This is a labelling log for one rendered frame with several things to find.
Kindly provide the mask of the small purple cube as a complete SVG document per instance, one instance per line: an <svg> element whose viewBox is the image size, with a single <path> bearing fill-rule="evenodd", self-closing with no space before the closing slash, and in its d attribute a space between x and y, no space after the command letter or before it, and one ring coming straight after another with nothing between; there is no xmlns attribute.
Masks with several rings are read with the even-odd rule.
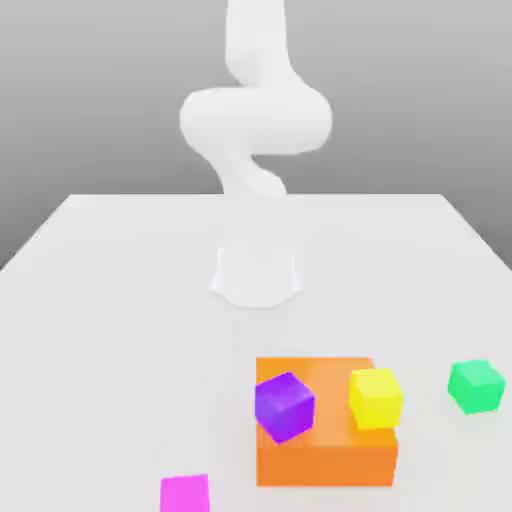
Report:
<svg viewBox="0 0 512 512"><path fill-rule="evenodd" d="M276 444L310 430L314 425L316 396L292 372L285 372L255 386L257 423Z"/></svg>

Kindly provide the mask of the small yellow cube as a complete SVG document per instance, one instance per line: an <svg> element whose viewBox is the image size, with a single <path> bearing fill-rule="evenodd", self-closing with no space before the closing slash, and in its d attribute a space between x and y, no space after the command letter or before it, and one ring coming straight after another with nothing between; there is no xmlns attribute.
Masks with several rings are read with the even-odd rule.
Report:
<svg viewBox="0 0 512 512"><path fill-rule="evenodd" d="M348 403L359 430L392 429L400 424L404 392L390 368L357 369Z"/></svg>

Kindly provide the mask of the small magenta cube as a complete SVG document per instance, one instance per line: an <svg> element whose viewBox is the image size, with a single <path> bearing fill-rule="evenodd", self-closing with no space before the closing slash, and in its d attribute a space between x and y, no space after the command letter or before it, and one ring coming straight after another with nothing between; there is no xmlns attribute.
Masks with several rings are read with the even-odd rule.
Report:
<svg viewBox="0 0 512 512"><path fill-rule="evenodd" d="M160 512L210 512L208 475L163 478Z"/></svg>

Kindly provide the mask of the small green cube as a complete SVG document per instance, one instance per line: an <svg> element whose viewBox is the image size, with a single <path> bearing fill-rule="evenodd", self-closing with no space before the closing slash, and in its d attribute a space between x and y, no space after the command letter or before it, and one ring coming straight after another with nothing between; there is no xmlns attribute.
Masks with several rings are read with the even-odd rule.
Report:
<svg viewBox="0 0 512 512"><path fill-rule="evenodd" d="M496 411L505 390L505 378L486 359L452 364L447 390L466 414Z"/></svg>

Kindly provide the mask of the large orange box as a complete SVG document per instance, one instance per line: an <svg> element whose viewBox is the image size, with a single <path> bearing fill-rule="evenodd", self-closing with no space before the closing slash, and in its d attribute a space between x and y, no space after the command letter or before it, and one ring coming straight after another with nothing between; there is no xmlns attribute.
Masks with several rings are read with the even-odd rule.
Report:
<svg viewBox="0 0 512 512"><path fill-rule="evenodd" d="M287 371L315 395L313 427L282 444L256 427L259 487L390 486L398 457L392 429L360 430L349 408L350 374L368 357L258 357L258 384Z"/></svg>

